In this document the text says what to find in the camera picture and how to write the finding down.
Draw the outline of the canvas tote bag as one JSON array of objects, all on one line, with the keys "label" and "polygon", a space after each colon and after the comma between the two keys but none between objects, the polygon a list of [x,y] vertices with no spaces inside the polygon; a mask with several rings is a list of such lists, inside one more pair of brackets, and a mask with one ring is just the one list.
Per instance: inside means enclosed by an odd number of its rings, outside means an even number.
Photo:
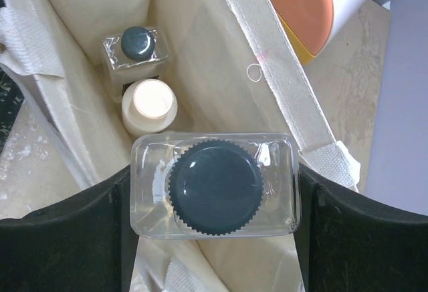
[{"label": "canvas tote bag", "polygon": [[302,161],[355,189],[360,165],[334,139],[268,0],[4,0],[1,67],[47,125],[80,186],[126,166],[131,139],[101,82],[102,36],[148,18],[165,30],[165,79],[192,132],[289,132]]}]

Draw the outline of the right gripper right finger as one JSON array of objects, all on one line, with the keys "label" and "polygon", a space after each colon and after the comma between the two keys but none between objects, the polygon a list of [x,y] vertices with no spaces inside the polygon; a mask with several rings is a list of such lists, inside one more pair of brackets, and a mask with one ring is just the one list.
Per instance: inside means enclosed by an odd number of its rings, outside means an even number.
[{"label": "right gripper right finger", "polygon": [[387,206],[306,166],[294,233],[306,291],[426,291],[427,217]]}]

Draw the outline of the small square bottle dark cap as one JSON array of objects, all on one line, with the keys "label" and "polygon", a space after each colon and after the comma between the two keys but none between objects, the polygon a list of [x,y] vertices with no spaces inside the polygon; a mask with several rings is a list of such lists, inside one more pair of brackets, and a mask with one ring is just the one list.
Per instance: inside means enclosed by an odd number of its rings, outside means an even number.
[{"label": "small square bottle dark cap", "polygon": [[101,41],[106,87],[121,102],[126,86],[163,74],[170,60],[169,44],[157,27],[132,26]]}]

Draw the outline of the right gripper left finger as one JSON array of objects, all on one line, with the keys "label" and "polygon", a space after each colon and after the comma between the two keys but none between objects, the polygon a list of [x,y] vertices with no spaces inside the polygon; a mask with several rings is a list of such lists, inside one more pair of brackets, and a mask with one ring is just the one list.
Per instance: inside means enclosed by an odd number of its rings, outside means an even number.
[{"label": "right gripper left finger", "polygon": [[23,218],[1,220],[1,290],[129,291],[136,248],[126,167]]}]

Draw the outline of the clear square bottle dark cap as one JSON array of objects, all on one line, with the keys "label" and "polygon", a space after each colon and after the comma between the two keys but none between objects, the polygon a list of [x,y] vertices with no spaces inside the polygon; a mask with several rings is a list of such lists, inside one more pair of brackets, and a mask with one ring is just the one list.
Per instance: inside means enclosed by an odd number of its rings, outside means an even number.
[{"label": "clear square bottle dark cap", "polygon": [[298,172],[284,133],[142,136],[131,152],[130,225],[150,239],[288,235],[301,220]]}]

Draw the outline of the white bottle beige cap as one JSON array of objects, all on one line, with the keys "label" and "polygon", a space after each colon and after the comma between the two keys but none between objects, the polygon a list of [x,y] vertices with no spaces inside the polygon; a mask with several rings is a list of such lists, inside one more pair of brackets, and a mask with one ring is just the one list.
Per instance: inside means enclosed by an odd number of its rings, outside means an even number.
[{"label": "white bottle beige cap", "polygon": [[147,79],[134,82],[126,89],[121,109],[127,132],[139,138],[167,129],[177,116],[178,101],[166,83]]}]

